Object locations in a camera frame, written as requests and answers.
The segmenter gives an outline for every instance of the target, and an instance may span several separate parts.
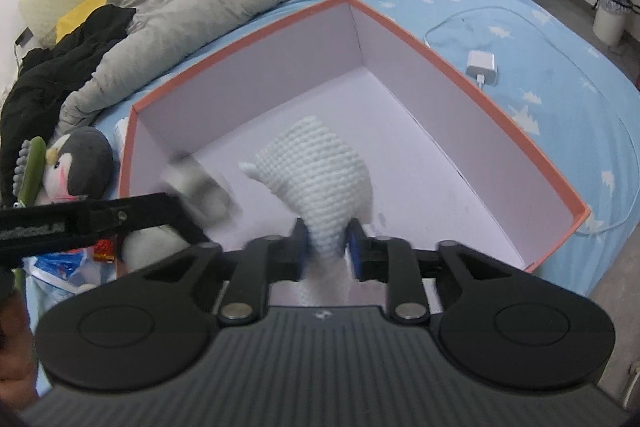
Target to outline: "yellow pillow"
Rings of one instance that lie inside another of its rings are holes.
[[[105,4],[107,4],[107,0],[84,0],[69,13],[60,17],[56,24],[56,43],[78,28],[96,8]]]

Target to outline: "human hand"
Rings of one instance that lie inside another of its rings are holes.
[[[15,410],[38,399],[29,315],[18,292],[0,306],[0,399]]]

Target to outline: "metal screw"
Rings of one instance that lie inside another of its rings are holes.
[[[254,312],[249,304],[232,302],[222,306],[222,316],[229,320],[245,319]]]
[[[396,315],[401,319],[419,319],[427,314],[427,308],[417,302],[404,302],[396,306]]]

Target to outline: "green brush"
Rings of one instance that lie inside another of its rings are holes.
[[[31,206],[40,191],[47,145],[40,136],[25,140],[18,155],[14,176],[15,207]]]

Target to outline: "white knitted plush toy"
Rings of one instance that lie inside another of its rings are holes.
[[[372,188],[363,159],[314,116],[293,124],[254,163],[239,167],[304,219],[320,254],[343,254],[347,223],[370,212]]]

